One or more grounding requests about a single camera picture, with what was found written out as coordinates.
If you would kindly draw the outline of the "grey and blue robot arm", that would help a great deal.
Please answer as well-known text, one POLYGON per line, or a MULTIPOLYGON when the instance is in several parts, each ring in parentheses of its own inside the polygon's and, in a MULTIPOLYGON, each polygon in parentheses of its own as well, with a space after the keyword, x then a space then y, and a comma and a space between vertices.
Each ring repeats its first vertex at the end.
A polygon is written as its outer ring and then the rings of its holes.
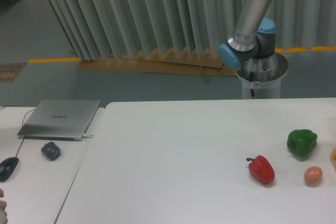
POLYGON ((229 68, 275 47, 308 51, 335 47, 335 0, 244 0, 232 32, 218 48, 229 68))

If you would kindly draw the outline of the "person's hand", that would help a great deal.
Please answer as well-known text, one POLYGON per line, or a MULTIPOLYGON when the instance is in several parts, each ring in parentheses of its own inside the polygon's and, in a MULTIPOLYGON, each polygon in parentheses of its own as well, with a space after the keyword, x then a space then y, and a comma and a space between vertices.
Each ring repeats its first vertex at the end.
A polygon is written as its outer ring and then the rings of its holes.
POLYGON ((3 197, 4 197, 4 192, 1 189, 1 224, 6 224, 8 222, 7 212, 5 210, 7 206, 7 202, 2 200, 3 197))

